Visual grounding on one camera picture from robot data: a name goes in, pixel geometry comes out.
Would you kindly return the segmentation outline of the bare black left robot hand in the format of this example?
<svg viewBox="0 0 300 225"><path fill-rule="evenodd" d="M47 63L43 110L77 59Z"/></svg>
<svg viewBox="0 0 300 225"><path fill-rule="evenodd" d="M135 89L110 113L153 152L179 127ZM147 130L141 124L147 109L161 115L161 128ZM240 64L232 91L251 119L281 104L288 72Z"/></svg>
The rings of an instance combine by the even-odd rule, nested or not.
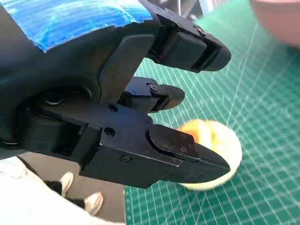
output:
<svg viewBox="0 0 300 225"><path fill-rule="evenodd" d="M156 64L219 71L229 49L192 21L146 0L0 3L0 157L34 152L76 162L84 177L148 188L230 171L191 135L154 124L182 89L135 72Z"/></svg>

